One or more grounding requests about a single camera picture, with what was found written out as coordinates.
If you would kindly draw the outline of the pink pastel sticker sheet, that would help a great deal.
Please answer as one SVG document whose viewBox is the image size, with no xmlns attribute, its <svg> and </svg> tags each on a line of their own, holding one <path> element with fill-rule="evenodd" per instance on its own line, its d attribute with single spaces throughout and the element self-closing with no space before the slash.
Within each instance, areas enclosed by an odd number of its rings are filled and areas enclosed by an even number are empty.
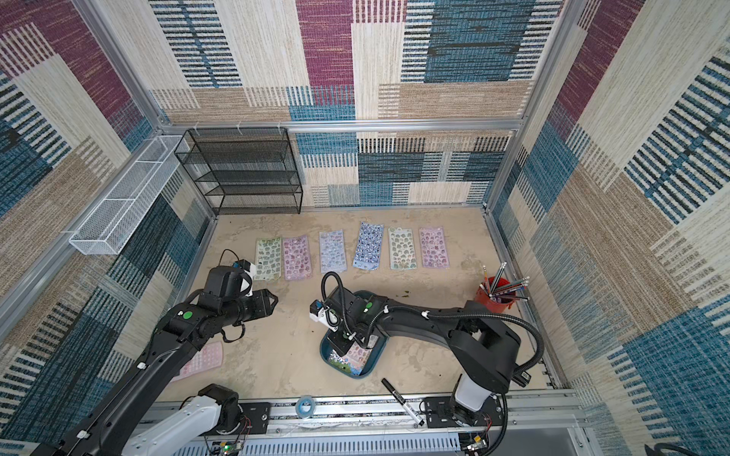
<svg viewBox="0 0 730 456">
<path fill-rule="evenodd" d="M 353 345 L 345 356 L 337 356 L 332 350 L 326 358 L 327 363 L 349 376 L 359 377 L 364 374 L 366 364 L 373 354 L 373 349 L 365 349 L 361 345 Z"/>
</svg>

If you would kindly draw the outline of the pink purple sticker sheet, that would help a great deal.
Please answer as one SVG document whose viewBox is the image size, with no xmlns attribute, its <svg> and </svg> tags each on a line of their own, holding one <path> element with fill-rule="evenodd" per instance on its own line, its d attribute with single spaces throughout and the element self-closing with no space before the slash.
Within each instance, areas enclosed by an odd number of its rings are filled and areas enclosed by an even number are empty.
<svg viewBox="0 0 730 456">
<path fill-rule="evenodd" d="M 286 237 L 282 245 L 284 278 L 287 281 L 309 279 L 313 269 L 308 237 Z"/>
</svg>

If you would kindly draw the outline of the light blue sticker sheet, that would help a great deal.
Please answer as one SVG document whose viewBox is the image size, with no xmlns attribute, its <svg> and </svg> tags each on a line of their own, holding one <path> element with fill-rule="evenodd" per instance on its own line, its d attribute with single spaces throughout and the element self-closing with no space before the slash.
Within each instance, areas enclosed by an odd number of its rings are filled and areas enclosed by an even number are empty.
<svg viewBox="0 0 730 456">
<path fill-rule="evenodd" d="M 347 260 L 342 230 L 319 233 L 319 252 L 321 252 L 321 273 L 343 273 L 347 270 Z"/>
</svg>

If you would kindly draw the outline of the penguin sticker sheet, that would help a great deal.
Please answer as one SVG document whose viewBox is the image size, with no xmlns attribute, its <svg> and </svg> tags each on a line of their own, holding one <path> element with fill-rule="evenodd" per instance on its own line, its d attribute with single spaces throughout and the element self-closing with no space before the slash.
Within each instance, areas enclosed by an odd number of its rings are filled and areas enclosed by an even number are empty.
<svg viewBox="0 0 730 456">
<path fill-rule="evenodd" d="M 353 266 L 364 271 L 374 271 L 380 265 L 384 226 L 361 222 L 355 247 Z"/>
</svg>

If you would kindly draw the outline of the white green frog sticker sheet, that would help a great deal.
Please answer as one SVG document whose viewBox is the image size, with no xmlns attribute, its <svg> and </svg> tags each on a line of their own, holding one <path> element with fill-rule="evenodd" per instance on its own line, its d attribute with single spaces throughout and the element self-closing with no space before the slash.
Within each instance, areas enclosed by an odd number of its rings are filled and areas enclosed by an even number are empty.
<svg viewBox="0 0 730 456">
<path fill-rule="evenodd" d="M 388 237 L 391 269 L 395 271 L 416 269 L 416 245 L 414 245 L 413 230 L 390 227 Z"/>
</svg>

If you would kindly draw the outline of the lilac character sticker sheet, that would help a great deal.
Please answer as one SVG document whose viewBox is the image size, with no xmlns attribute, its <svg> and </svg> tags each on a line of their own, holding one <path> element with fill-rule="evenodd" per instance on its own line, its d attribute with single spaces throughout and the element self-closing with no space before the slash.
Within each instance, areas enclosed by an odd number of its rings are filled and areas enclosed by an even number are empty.
<svg viewBox="0 0 730 456">
<path fill-rule="evenodd" d="M 442 227 L 419 229 L 422 266 L 430 269 L 450 267 L 445 232 Z"/>
</svg>

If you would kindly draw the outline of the teal plastic storage box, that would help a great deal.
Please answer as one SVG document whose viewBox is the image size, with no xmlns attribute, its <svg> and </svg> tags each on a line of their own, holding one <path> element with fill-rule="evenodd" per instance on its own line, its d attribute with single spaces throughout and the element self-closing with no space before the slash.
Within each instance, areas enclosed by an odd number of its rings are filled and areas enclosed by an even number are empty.
<svg viewBox="0 0 730 456">
<path fill-rule="evenodd" d="M 384 301 L 375 294 L 344 291 L 345 308 L 340 303 L 340 292 L 329 293 L 324 303 L 315 301 L 312 315 L 315 321 L 327 327 L 319 345 L 322 361 L 329 367 L 352 379 L 361 379 L 374 370 L 387 343 L 387 337 L 376 328 L 370 330 L 367 343 L 359 344 L 369 325 L 384 307 Z"/>
</svg>

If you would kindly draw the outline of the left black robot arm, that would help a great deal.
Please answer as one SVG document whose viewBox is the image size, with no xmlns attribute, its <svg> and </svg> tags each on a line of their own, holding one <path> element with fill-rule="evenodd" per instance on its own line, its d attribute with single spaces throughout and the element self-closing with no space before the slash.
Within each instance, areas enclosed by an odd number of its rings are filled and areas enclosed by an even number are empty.
<svg viewBox="0 0 730 456">
<path fill-rule="evenodd" d="M 120 455 L 139 422 L 181 368 L 228 326 L 272 315 L 279 299 L 252 289 L 241 268 L 217 266 L 205 286 L 175 305 L 155 327 L 135 365 L 100 404 L 59 443 L 41 444 L 34 455 Z"/>
</svg>

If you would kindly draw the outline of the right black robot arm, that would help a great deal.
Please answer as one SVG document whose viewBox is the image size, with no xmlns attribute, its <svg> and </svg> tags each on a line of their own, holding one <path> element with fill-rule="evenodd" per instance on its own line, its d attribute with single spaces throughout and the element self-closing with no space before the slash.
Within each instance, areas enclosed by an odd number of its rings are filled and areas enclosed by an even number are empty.
<svg viewBox="0 0 730 456">
<path fill-rule="evenodd" d="M 353 347 L 378 353 L 394 337 L 449 350 L 463 370 L 450 400 L 452 420 L 462 426 L 477 425 L 484 418 L 487 400 L 507 393 L 511 383 L 530 381 L 517 363 L 521 338 L 507 325 L 518 321 L 491 313 L 476 302 L 432 309 L 343 289 L 313 303 L 310 313 L 329 327 L 327 339 L 339 356 Z"/>
</svg>

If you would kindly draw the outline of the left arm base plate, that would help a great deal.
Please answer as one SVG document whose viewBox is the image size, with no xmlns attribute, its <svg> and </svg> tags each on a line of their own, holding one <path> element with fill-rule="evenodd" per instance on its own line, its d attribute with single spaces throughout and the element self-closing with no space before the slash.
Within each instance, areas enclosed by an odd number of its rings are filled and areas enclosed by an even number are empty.
<svg viewBox="0 0 730 456">
<path fill-rule="evenodd" d="M 243 437 L 247 434 L 266 434 L 272 404 L 270 402 L 239 403 L 223 406 L 218 423 L 203 434 L 205 437 Z"/>
</svg>

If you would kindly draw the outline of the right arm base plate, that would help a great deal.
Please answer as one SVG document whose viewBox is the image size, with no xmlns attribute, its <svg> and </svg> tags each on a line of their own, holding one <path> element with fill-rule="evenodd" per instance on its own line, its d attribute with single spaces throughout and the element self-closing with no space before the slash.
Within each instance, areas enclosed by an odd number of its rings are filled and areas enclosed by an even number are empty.
<svg viewBox="0 0 730 456">
<path fill-rule="evenodd" d="M 506 407 L 499 396 L 490 396 L 478 412 L 470 412 L 452 404 L 449 395 L 427 396 L 421 400 L 419 410 L 425 415 L 429 429 L 500 427 L 505 422 Z"/>
</svg>

